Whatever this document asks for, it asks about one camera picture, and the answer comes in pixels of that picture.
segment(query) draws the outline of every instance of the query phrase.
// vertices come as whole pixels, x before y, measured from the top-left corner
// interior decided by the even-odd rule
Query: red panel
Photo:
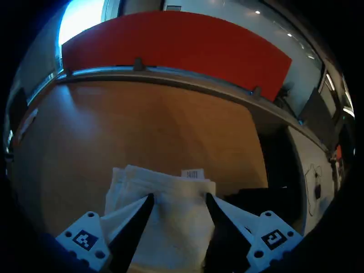
[[[227,21],[179,11],[122,16],[66,42],[63,66],[71,71],[133,65],[198,72],[252,90],[273,101],[291,59],[260,36]]]

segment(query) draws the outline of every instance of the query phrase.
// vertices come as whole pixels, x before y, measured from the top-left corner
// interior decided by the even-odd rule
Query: paper label
[[[195,179],[205,179],[203,169],[182,170],[181,177],[195,178]]]

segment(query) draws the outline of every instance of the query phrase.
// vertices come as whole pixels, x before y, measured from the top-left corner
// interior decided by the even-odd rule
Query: white towel
[[[208,179],[175,177],[130,165],[124,170],[113,168],[101,224],[107,223],[107,233],[115,231],[125,222],[126,210],[138,210],[137,201],[154,193],[155,204],[131,268],[199,272],[214,229],[203,197],[206,192],[216,192],[215,183]]]

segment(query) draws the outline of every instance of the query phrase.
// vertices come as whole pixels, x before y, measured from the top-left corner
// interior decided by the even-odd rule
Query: wooden surface
[[[113,167],[171,175],[204,168],[217,195],[267,187],[257,132],[242,105],[136,82],[56,86],[15,148],[19,201],[58,235],[86,211],[103,214]]]

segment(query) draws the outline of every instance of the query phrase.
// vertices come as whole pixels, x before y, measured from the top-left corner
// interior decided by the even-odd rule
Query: power cord
[[[311,169],[313,169],[313,171],[315,172],[315,196],[316,196],[316,200],[320,198],[321,196],[321,176],[322,176],[322,168],[320,165],[316,166],[312,163],[310,165],[310,168],[308,168],[307,172],[304,175],[304,179],[305,179],[305,184],[306,184],[306,192],[307,192],[307,202],[308,202],[308,212],[311,216],[313,216],[313,214],[311,213],[311,203],[310,203],[310,198],[308,196],[308,187],[307,187],[307,175],[308,173],[311,171]]]

